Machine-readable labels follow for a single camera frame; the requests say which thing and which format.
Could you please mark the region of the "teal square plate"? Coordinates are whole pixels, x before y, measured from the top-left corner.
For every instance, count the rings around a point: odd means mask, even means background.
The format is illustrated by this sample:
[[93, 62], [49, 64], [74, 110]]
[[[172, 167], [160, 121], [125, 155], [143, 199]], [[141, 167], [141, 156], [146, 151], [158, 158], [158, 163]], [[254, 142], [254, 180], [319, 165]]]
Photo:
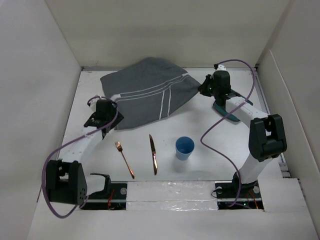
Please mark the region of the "teal square plate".
[[[226, 104], [223, 103], [222, 100], [215, 100], [212, 106], [222, 117], [225, 117], [229, 114], [226, 111]], [[227, 119], [236, 123], [240, 122], [240, 119], [233, 114], [228, 115]]]

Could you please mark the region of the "grey striped placemat cloth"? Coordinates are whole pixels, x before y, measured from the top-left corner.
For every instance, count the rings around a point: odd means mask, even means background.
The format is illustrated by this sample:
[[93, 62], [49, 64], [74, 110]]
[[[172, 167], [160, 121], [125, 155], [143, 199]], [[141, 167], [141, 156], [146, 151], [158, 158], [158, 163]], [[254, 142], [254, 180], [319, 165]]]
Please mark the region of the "grey striped placemat cloth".
[[182, 67], [147, 57], [100, 79], [104, 96], [117, 104], [124, 119], [116, 130], [130, 130], [169, 117], [201, 85]]

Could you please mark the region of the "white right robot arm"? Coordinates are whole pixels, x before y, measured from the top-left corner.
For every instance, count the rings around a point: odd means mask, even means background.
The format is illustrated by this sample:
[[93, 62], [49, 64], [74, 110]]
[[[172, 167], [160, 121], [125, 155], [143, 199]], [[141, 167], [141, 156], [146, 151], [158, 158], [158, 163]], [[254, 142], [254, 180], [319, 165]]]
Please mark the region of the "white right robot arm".
[[214, 97], [214, 103], [226, 113], [235, 110], [233, 115], [249, 128], [249, 155], [233, 175], [231, 184], [232, 193], [243, 197], [263, 169], [287, 150], [283, 119], [279, 114], [269, 115], [255, 108], [243, 95], [232, 90], [226, 70], [206, 75], [198, 91], [203, 96]]

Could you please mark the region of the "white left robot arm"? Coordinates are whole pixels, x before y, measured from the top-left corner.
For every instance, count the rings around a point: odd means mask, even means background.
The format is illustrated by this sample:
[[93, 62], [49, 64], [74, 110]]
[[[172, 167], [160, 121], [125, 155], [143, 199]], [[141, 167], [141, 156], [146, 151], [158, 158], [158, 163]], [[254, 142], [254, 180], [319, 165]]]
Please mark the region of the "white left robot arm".
[[118, 105], [98, 99], [92, 115], [84, 123], [81, 136], [67, 143], [70, 149], [59, 159], [49, 160], [45, 168], [45, 191], [50, 202], [80, 206], [90, 195], [84, 173], [85, 163], [95, 147], [123, 119]]

